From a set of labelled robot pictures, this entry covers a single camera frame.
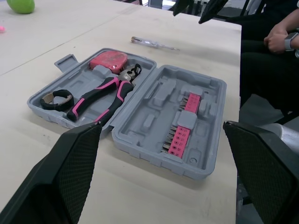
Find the pink object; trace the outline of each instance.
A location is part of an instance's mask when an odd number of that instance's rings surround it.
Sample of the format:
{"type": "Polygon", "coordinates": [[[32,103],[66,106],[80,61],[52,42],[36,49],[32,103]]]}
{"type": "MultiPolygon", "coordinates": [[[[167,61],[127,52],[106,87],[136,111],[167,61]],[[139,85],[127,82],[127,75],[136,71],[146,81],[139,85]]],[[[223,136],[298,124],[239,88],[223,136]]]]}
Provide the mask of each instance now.
{"type": "Polygon", "coordinates": [[[122,81],[121,82],[121,86],[120,88],[118,89],[117,91],[117,98],[120,99],[122,102],[124,101],[124,99],[121,97],[121,89],[122,89],[122,86],[125,84],[125,83],[130,83],[129,81],[122,81]]]}
{"type": "Polygon", "coordinates": [[[199,101],[200,101],[200,96],[190,93],[187,104],[185,106],[185,111],[197,113],[199,101]]]}
{"type": "Polygon", "coordinates": [[[105,110],[94,122],[98,122],[106,113],[109,112],[109,109],[105,110]]]}
{"type": "Polygon", "coordinates": [[[105,85],[103,86],[100,86],[98,88],[95,88],[96,90],[102,90],[102,89],[105,89],[106,87],[112,85],[113,83],[116,83],[116,88],[119,87],[120,83],[119,83],[119,80],[117,77],[114,77],[114,79],[112,79],[110,82],[106,83],[105,85]]]}
{"type": "Polygon", "coordinates": [[[94,59],[92,59],[89,63],[89,67],[93,70],[97,65],[102,65],[112,71],[114,74],[119,74],[125,64],[127,63],[128,55],[119,51],[106,51],[94,59]]]}
{"type": "Polygon", "coordinates": [[[72,111],[73,111],[73,113],[74,113],[74,115],[76,116],[77,119],[79,118],[79,115],[78,115],[78,113],[77,113],[77,109],[78,109],[78,107],[81,105],[81,103],[82,103],[84,100],[85,100],[84,98],[80,99],[80,100],[76,103],[76,105],[74,106],[74,108],[72,109],[72,111]]]}
{"type": "Polygon", "coordinates": [[[170,148],[168,150],[168,153],[182,158],[185,147],[187,145],[189,134],[190,129],[178,126],[176,133],[174,134],[170,148]]]}
{"type": "MultiPolygon", "coordinates": [[[[200,96],[190,93],[187,104],[185,106],[185,111],[197,113],[199,102],[200,102],[200,96]]],[[[189,134],[190,134],[190,129],[182,126],[178,126],[174,134],[174,137],[172,139],[168,153],[170,153],[171,155],[178,156],[179,158],[182,158],[185,147],[187,145],[189,134]]]]}

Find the screwdriver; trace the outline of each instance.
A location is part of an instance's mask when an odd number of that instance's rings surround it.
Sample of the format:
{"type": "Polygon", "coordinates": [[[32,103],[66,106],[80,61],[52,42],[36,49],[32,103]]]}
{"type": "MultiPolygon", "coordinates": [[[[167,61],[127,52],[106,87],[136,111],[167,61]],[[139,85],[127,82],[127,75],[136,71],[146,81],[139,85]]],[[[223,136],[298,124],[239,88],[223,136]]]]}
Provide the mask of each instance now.
{"type": "Polygon", "coordinates": [[[180,49],[177,49],[177,48],[168,47],[166,45],[159,44],[156,41],[145,40],[145,39],[135,37],[135,36],[131,37],[131,42],[132,43],[137,43],[137,44],[140,44],[140,45],[144,45],[144,46],[147,46],[147,47],[152,47],[152,48],[167,48],[167,49],[170,49],[170,50],[180,50],[180,49]]]}

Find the mesh texture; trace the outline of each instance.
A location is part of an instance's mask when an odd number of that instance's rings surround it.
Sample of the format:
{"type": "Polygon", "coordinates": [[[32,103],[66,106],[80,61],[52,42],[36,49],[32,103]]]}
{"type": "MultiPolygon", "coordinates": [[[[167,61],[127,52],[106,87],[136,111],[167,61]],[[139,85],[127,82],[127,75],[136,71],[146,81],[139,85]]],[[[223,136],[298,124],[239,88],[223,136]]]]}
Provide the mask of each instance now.
{"type": "Polygon", "coordinates": [[[239,176],[264,224],[277,223],[295,182],[262,140],[235,126],[225,128],[239,176]]]}
{"type": "Polygon", "coordinates": [[[93,176],[100,128],[93,128],[76,141],[56,176],[58,191],[69,218],[78,223],[93,176]]]}

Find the plier jaw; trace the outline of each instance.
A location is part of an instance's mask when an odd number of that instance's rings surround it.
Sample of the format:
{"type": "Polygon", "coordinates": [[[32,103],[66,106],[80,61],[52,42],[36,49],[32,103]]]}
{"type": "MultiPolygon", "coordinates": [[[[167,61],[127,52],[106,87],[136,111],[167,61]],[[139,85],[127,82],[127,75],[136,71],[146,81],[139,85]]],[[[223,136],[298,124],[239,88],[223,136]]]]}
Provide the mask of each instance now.
{"type": "Polygon", "coordinates": [[[134,66],[122,71],[118,76],[118,79],[120,81],[129,81],[132,83],[132,81],[141,73],[141,71],[142,69],[140,64],[135,64],[134,66]]]}

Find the person's hand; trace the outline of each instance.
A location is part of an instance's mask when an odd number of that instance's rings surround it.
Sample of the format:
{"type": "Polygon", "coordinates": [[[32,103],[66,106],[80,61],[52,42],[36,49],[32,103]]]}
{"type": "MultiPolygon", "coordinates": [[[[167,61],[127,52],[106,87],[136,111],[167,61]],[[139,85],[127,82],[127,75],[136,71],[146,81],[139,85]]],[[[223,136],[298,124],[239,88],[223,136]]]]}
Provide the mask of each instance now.
{"type": "Polygon", "coordinates": [[[270,33],[268,34],[268,36],[266,36],[263,40],[263,43],[265,44],[265,46],[268,46],[269,43],[269,39],[274,35],[274,34],[284,34],[284,35],[288,35],[288,32],[286,31],[286,29],[277,24],[275,25],[272,30],[270,31],[270,33]]]}
{"type": "Polygon", "coordinates": [[[285,52],[285,38],[287,34],[273,34],[272,37],[269,38],[268,48],[269,51],[274,54],[282,54],[285,52]]]}

